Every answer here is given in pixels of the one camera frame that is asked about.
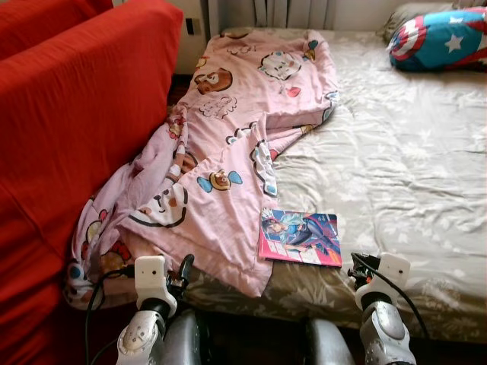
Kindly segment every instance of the mattress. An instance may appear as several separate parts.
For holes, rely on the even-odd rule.
[[[289,39],[303,34],[267,31]],[[432,338],[486,342],[485,75],[402,73],[373,33],[321,33],[336,63],[340,104],[274,168],[280,208],[338,216],[343,267],[276,262],[260,298],[195,270],[187,301],[357,328],[350,253],[393,252],[411,262],[406,293]],[[399,310],[420,336],[401,299]]]

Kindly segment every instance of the red upholstery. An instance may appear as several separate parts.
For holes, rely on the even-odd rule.
[[[112,7],[111,0],[9,0],[0,5],[0,60]]]
[[[53,322],[68,242],[90,195],[163,121],[182,19],[131,0],[0,62],[3,364],[82,360],[70,346],[82,323]]]

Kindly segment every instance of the magazine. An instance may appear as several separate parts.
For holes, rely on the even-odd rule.
[[[259,257],[342,267],[336,215],[264,208]]]

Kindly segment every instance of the black cable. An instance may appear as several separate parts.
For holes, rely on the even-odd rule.
[[[121,268],[119,270],[108,271],[107,273],[105,273],[100,278],[100,280],[95,285],[95,287],[93,289],[93,293],[92,293],[91,298],[90,298],[90,303],[88,304],[88,307],[86,309],[86,317],[84,319],[84,363],[86,365],[90,365],[90,352],[88,350],[88,322],[90,321],[90,315],[91,315],[91,310],[93,309],[94,300],[97,297],[97,293],[98,293],[99,289],[103,286],[103,281],[106,278],[109,278],[110,276],[115,275],[115,274],[117,274],[119,276],[125,274],[125,275],[130,277],[131,274],[133,274],[133,272],[134,272],[133,265],[130,265],[130,267],[127,266],[126,268]]]
[[[110,342],[109,342],[108,344],[106,344],[105,346],[103,346],[103,347],[101,348],[101,350],[99,350],[99,351],[98,351],[98,353],[97,353],[97,354],[94,356],[94,358],[93,358],[93,360],[91,361],[90,365],[94,365],[94,364],[97,362],[97,360],[100,358],[100,356],[101,356],[101,355],[103,355],[103,353],[104,353],[106,350],[108,350],[112,344],[115,344],[115,343],[118,341],[118,339],[119,339],[119,338],[117,337],[117,338],[115,338],[114,340],[110,341]]]
[[[379,271],[377,271],[375,268],[371,267],[369,264],[367,264],[364,260],[362,260],[360,257],[358,257],[358,255],[356,253],[352,253],[352,258],[354,260],[357,260],[358,262],[360,262],[360,264],[362,264],[363,266],[365,266],[366,268],[368,268],[370,271],[372,271],[375,275],[377,275],[379,278],[381,278],[382,280],[384,280],[386,283],[388,283],[395,291],[397,291],[397,293],[399,293],[401,295],[401,297],[404,298],[404,300],[409,304],[409,306],[411,307],[412,309],[412,312],[414,313],[414,315],[416,316],[418,322],[419,322],[419,325],[421,326],[421,329],[423,331],[423,333],[425,334],[425,338],[427,340],[429,340],[429,333],[428,333],[428,330],[426,329],[426,325],[425,323],[423,322],[423,318],[421,317],[421,315],[419,314],[416,306],[414,305],[414,303],[412,302],[412,300],[409,299],[409,297],[407,296],[406,293],[404,293],[400,287],[398,287],[397,285],[395,285],[391,280],[389,280],[388,278],[386,278],[384,275],[382,275]]]

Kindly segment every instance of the pink blanket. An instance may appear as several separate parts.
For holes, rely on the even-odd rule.
[[[86,204],[72,242],[65,296],[85,308],[104,272],[164,254],[259,296],[272,263],[258,259],[259,215],[275,208],[274,160],[338,102],[335,67],[317,32],[284,41],[259,31],[214,37],[187,94],[143,152]],[[105,305],[133,300],[127,278]]]

